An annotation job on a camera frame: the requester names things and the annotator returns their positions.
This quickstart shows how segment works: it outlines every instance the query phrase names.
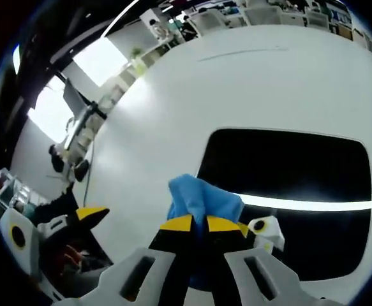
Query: black cable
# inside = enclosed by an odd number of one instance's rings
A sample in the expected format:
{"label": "black cable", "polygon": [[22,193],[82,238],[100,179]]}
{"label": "black cable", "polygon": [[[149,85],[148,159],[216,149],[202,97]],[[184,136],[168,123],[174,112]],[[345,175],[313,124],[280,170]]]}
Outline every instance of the black cable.
{"label": "black cable", "polygon": [[93,163],[93,160],[94,160],[94,155],[95,155],[95,138],[92,141],[92,156],[91,156],[91,162],[90,162],[89,168],[88,168],[88,179],[86,181],[84,202],[82,204],[82,207],[86,207],[86,196],[88,194],[89,181],[91,180],[91,169],[92,169],[92,163]]}

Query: office desk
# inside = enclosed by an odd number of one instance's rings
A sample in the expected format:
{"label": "office desk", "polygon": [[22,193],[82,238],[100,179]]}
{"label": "office desk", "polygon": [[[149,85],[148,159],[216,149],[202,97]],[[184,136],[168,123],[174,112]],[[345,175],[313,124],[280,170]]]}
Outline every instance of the office desk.
{"label": "office desk", "polygon": [[[288,25],[218,31],[165,54],[94,141],[87,206],[111,209],[93,233],[113,261],[149,245],[171,203],[168,181],[196,174],[210,135],[230,127],[358,140],[372,173],[372,54],[337,35]],[[79,205],[85,188],[85,180],[75,183]],[[302,287],[348,303],[371,271],[372,223],[355,272]]]}

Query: blue towel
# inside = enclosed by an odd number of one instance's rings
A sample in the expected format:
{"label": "blue towel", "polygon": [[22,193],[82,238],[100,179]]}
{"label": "blue towel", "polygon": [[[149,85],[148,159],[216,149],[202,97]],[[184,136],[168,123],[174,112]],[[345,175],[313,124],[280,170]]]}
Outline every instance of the blue towel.
{"label": "blue towel", "polygon": [[167,219],[191,214],[197,225],[197,235],[201,237],[204,217],[215,215],[238,222],[244,203],[234,193],[222,190],[209,183],[183,174],[168,183],[173,202]]}

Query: light strip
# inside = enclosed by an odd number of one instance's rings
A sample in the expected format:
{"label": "light strip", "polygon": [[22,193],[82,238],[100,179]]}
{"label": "light strip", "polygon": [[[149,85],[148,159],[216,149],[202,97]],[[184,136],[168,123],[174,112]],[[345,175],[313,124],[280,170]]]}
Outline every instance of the light strip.
{"label": "light strip", "polygon": [[130,10],[132,8],[132,6],[134,6],[136,3],[138,3],[140,0],[133,0],[127,7],[124,8],[124,10],[122,12],[120,12],[120,14],[118,16],[116,16],[116,18],[114,19],[114,21],[112,21],[110,23],[110,25],[108,25],[107,29],[102,33],[101,35],[101,38],[105,37],[108,32],[110,31],[110,29],[115,25],[115,23],[120,19],[122,18],[122,16],[124,14],[126,14],[128,12],[128,10]]}
{"label": "light strip", "polygon": [[167,6],[165,9],[163,9],[161,12],[162,13],[166,13],[168,10],[171,10],[173,8],[173,6],[172,5],[170,5],[170,6]]}
{"label": "light strip", "polygon": [[372,209],[372,201],[362,202],[308,202],[281,200],[273,198],[263,198],[261,196],[250,196],[247,194],[237,194],[247,205],[290,209],[290,210],[307,210],[314,212],[345,212],[351,210]]}

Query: office room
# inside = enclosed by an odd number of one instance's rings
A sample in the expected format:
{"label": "office room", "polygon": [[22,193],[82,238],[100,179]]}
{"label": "office room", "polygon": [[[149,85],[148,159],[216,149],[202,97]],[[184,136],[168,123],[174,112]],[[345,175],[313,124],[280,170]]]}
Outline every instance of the office room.
{"label": "office room", "polygon": [[0,75],[0,234],[50,305],[350,305],[372,26],[338,0],[49,1]]}

